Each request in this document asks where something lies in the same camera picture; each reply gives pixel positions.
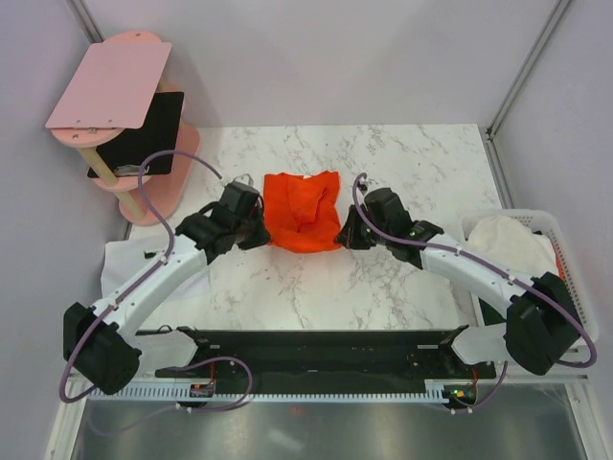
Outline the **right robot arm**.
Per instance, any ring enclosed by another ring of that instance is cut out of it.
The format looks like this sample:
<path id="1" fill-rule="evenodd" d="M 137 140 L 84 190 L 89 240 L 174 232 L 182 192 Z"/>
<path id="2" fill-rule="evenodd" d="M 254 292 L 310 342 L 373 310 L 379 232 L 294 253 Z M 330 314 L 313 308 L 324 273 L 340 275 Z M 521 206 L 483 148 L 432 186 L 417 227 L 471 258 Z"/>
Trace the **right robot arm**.
<path id="1" fill-rule="evenodd" d="M 412 219 L 389 188 L 356 197 L 336 241 L 350 250 L 382 245 L 397 260 L 449 280 L 498 312 L 501 322 L 460 327 L 447 339 L 438 362 L 450 377 L 492 360 L 512 360 L 543 376 L 581 338 L 579 314 L 558 275 L 530 275 L 477 255 L 440 226 Z"/>

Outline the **orange t shirt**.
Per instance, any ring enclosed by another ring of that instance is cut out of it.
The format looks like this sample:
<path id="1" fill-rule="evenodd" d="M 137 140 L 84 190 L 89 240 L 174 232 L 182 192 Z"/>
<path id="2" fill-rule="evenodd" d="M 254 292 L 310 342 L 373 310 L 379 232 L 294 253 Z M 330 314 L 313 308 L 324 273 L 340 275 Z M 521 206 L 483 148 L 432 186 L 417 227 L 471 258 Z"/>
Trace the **orange t shirt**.
<path id="1" fill-rule="evenodd" d="M 264 225 L 271 244 L 298 254 L 338 249 L 339 191 L 338 172 L 267 174 L 263 180 Z"/>

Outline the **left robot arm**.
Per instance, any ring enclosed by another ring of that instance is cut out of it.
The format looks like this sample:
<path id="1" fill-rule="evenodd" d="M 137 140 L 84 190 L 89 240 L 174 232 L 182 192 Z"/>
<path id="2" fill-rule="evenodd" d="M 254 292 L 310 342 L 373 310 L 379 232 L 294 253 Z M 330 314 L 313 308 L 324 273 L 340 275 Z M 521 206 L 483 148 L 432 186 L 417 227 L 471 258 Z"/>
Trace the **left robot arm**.
<path id="1" fill-rule="evenodd" d="M 186 281 L 233 247 L 248 250 L 271 238 L 263 200 L 253 187 L 233 181 L 219 200 L 186 218 L 170 233 L 168 249 L 109 296 L 90 307 L 75 303 L 63 315 L 63 355 L 94 388 L 114 395 L 135 377 L 180 368 L 199 377 L 210 354 L 182 331 L 141 335 L 144 322 Z"/>

